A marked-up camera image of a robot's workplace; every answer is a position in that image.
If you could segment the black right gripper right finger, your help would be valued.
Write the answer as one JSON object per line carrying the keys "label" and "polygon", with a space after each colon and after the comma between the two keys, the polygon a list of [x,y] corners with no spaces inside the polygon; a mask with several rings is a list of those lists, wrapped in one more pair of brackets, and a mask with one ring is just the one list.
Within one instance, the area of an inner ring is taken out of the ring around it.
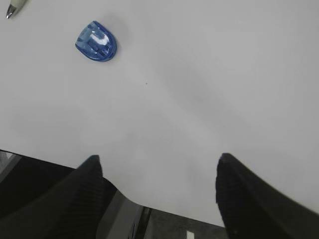
{"label": "black right gripper right finger", "polygon": [[230,153],[218,161],[216,203],[231,239],[317,239],[319,215],[269,185]]}

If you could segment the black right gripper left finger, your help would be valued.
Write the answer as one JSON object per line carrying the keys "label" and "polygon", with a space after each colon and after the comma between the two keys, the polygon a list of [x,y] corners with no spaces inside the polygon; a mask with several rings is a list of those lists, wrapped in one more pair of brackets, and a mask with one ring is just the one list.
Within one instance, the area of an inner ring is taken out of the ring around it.
{"label": "black right gripper left finger", "polygon": [[98,155],[0,221],[2,239],[94,239],[104,201]]}

